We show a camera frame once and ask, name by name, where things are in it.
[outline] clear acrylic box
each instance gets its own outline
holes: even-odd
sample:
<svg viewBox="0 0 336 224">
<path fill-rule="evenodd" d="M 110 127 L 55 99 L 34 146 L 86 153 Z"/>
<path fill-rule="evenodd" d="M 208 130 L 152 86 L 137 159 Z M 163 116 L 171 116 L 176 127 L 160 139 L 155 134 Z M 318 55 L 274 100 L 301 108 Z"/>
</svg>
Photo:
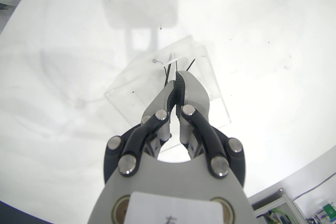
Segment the clear acrylic box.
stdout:
<svg viewBox="0 0 336 224">
<path fill-rule="evenodd" d="M 186 70 L 203 85 L 209 95 L 209 122 L 221 128 L 231 122 L 219 89 L 211 61 L 204 45 L 187 36 L 151 55 L 130 63 L 115 79 L 105 97 L 131 126 L 138 125 L 148 105 L 163 89 L 165 69 L 171 63 L 169 79 L 175 79 L 178 70 Z"/>
</svg>

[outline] metal bolt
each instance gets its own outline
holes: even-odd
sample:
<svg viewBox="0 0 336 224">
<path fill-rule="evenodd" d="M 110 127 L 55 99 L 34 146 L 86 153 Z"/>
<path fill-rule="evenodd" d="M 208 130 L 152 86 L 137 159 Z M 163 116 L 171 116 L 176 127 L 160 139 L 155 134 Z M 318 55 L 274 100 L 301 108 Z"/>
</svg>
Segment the metal bolt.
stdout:
<svg viewBox="0 0 336 224">
<path fill-rule="evenodd" d="M 195 108 L 192 105 L 184 105 L 182 111 L 185 115 L 191 116 L 195 113 Z"/>
<path fill-rule="evenodd" d="M 120 174 L 129 175 L 136 166 L 136 158 L 130 154 L 124 155 L 119 159 L 118 170 Z"/>
<path fill-rule="evenodd" d="M 145 123 L 148 121 L 149 118 L 150 118 L 149 115 L 144 116 L 144 117 L 141 119 L 141 125 L 145 124 Z"/>
<path fill-rule="evenodd" d="M 121 137 L 120 136 L 113 136 L 107 141 L 107 147 L 110 150 L 115 150 L 120 146 Z"/>
<path fill-rule="evenodd" d="M 224 177 L 229 173 L 230 166 L 226 158 L 216 156 L 211 159 L 211 169 L 219 177 Z"/>
<path fill-rule="evenodd" d="M 158 119 L 158 120 L 165 120 L 167 118 L 167 112 L 165 110 L 158 110 L 157 112 L 155 112 L 155 117 Z"/>
<path fill-rule="evenodd" d="M 229 143 L 230 149 L 235 153 L 239 153 L 243 150 L 242 143 L 234 137 L 230 138 L 228 143 Z"/>
</svg>

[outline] gray cable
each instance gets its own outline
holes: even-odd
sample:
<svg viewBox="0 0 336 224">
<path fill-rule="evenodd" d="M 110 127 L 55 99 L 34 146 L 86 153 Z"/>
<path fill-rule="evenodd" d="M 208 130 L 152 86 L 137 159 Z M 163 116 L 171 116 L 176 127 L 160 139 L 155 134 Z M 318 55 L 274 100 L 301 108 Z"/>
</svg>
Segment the gray cable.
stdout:
<svg viewBox="0 0 336 224">
<path fill-rule="evenodd" d="M 336 172 L 333 173 L 333 174 L 331 174 L 328 178 L 326 178 L 323 182 L 319 183 L 317 186 L 315 186 L 315 187 L 311 188 L 310 190 L 307 190 L 307 191 L 305 191 L 304 193 L 302 193 L 302 194 L 300 194 L 300 195 L 294 197 L 294 198 L 293 198 L 293 201 L 295 201 L 296 199 L 300 198 L 301 196 L 303 196 L 303 195 L 305 195 L 305 194 L 307 194 L 307 193 L 313 191 L 314 189 L 318 188 L 321 184 L 325 183 L 326 181 L 328 181 L 329 179 L 331 179 L 331 178 L 334 177 L 335 175 L 336 175 Z"/>
</svg>

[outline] white backdrop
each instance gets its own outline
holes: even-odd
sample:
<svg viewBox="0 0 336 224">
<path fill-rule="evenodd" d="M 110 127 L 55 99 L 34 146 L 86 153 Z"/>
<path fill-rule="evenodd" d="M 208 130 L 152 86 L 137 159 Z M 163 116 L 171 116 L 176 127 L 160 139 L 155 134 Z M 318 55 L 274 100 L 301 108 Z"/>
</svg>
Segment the white backdrop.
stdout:
<svg viewBox="0 0 336 224">
<path fill-rule="evenodd" d="M 106 142 L 128 129 L 103 92 L 188 34 L 244 144 L 246 194 L 271 186 L 336 143 L 335 20 L 336 0 L 22 0 L 0 36 L 0 200 L 85 223 Z"/>
</svg>

